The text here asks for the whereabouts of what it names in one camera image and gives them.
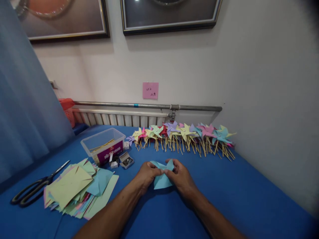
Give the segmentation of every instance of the finger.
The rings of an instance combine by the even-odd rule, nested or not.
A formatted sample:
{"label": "finger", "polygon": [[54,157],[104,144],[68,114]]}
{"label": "finger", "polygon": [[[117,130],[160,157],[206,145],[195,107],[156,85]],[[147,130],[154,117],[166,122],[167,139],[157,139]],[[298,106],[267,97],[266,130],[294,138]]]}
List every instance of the finger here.
{"label": "finger", "polygon": [[174,167],[174,169],[173,169],[173,172],[175,173],[175,174],[178,174],[178,168],[177,167]]}
{"label": "finger", "polygon": [[[166,159],[165,163],[168,163],[171,159]],[[174,159],[172,159],[174,161]]]}
{"label": "finger", "polygon": [[180,161],[178,161],[177,159],[173,159],[173,164],[176,168],[181,168],[184,165],[182,165],[182,163]]}
{"label": "finger", "polygon": [[167,170],[167,169],[164,170],[164,173],[169,178],[169,180],[175,182],[175,179],[177,177],[177,175],[175,173],[173,173],[172,171]]}
{"label": "finger", "polygon": [[147,165],[150,167],[150,168],[157,168],[154,164],[152,164],[151,162],[147,162]]}
{"label": "finger", "polygon": [[160,176],[160,175],[162,175],[164,173],[164,170],[159,169],[159,168],[152,169],[152,171],[153,171],[153,174],[154,174],[155,177],[156,176]]}

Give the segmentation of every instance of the scissors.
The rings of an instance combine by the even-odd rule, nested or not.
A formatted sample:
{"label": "scissors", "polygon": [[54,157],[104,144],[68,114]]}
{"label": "scissors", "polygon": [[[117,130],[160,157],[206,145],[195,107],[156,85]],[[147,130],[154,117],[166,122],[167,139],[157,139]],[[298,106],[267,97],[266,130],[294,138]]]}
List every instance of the scissors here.
{"label": "scissors", "polygon": [[[27,207],[30,206],[32,203],[37,201],[39,198],[42,197],[43,195],[43,190],[41,193],[39,193],[37,196],[32,198],[30,201],[28,201],[32,196],[34,196],[37,192],[39,192],[44,186],[49,185],[53,182],[53,177],[60,172],[68,163],[70,162],[67,161],[64,165],[59,167],[55,172],[53,172],[50,176],[41,178],[34,183],[30,184],[27,186],[25,189],[23,189],[21,192],[19,192],[11,201],[10,203],[12,205],[17,205],[19,204],[20,207]],[[32,189],[30,189],[25,195],[20,197],[26,190],[31,188],[33,185],[35,185]]]}

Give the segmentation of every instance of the plastic basket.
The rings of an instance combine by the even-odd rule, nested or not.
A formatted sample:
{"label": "plastic basket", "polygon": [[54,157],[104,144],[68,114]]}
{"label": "plastic basket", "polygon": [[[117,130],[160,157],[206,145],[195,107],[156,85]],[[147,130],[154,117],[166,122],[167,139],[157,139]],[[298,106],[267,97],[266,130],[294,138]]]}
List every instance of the plastic basket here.
{"label": "plastic basket", "polygon": [[59,99],[60,104],[64,110],[64,113],[67,117],[67,119],[69,120],[72,128],[75,125],[75,121],[74,121],[74,116],[73,116],[73,112],[72,112],[72,107],[75,105],[74,101],[70,98],[67,99]]}
{"label": "plastic basket", "polygon": [[[81,140],[81,144],[89,157],[92,157],[96,164],[103,165],[109,162],[111,154],[117,156],[123,152],[124,139],[126,136],[120,131],[110,128],[100,133]],[[92,152],[91,149],[104,145],[110,140],[112,143]]]}

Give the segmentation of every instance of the white wall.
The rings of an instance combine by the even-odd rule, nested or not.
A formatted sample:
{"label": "white wall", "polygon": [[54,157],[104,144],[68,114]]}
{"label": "white wall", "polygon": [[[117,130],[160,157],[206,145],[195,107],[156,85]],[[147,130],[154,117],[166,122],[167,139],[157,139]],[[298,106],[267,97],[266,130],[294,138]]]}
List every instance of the white wall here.
{"label": "white wall", "polygon": [[[60,97],[222,106],[215,125],[238,132],[237,151],[314,215],[318,39],[300,2],[224,0],[213,30],[124,37],[119,1],[109,0],[111,39],[35,51]],[[145,81],[159,82],[158,100],[142,99]]]}

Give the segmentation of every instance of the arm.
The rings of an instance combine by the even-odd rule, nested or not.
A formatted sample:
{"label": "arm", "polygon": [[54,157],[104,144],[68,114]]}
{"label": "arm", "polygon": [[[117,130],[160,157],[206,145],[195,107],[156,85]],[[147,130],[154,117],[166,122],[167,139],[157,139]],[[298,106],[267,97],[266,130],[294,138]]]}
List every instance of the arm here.
{"label": "arm", "polygon": [[173,162],[174,170],[165,170],[164,173],[193,207],[210,236],[216,239],[245,238],[197,189],[187,168],[177,159],[174,159]]}
{"label": "arm", "polygon": [[119,238],[140,197],[146,193],[154,178],[162,174],[163,170],[151,162],[143,163],[135,178],[91,218],[74,238]]}

